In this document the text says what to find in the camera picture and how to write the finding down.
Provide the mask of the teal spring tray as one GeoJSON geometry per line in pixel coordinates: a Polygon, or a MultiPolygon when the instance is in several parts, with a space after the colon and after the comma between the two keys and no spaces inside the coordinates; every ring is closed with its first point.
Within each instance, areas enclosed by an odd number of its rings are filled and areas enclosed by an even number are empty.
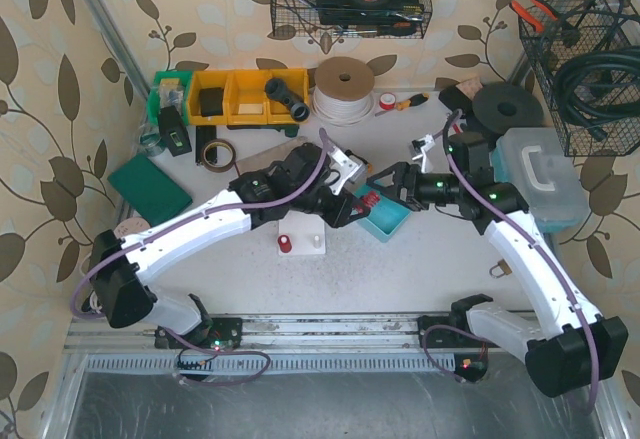
{"type": "MultiPolygon", "coordinates": [[[[360,196],[370,190],[370,187],[363,185],[355,195],[360,196]]],[[[357,221],[357,224],[378,241],[387,243],[406,222],[410,213],[406,207],[380,196],[379,203],[371,209],[370,215],[357,221]]]]}

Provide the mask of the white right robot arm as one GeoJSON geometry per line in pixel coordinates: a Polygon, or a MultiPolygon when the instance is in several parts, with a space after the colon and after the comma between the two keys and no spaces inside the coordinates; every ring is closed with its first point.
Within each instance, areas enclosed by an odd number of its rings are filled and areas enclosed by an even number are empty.
{"type": "Polygon", "coordinates": [[[618,317],[606,318],[555,258],[516,187],[497,182],[486,141],[478,133],[445,136],[450,170],[427,173],[398,162],[367,184],[412,211],[455,204],[461,216],[515,272],[536,314],[526,320],[487,296],[459,301],[463,332],[520,360],[544,395],[554,398],[613,376],[628,340],[618,317]]]}

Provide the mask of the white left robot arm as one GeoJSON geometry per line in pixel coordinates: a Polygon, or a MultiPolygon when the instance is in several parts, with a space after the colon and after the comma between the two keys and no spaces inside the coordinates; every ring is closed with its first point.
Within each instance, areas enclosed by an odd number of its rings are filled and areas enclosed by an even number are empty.
{"type": "Polygon", "coordinates": [[[94,243],[83,281],[91,291],[73,301],[79,318],[105,318],[114,328],[144,322],[185,336],[206,325],[208,313],[194,294],[172,295],[154,286],[165,270],[221,240],[244,234],[296,211],[332,228],[368,215],[347,188],[367,172],[360,157],[330,141],[306,142],[285,159],[249,171],[198,208],[140,233],[108,230],[94,243]]]}

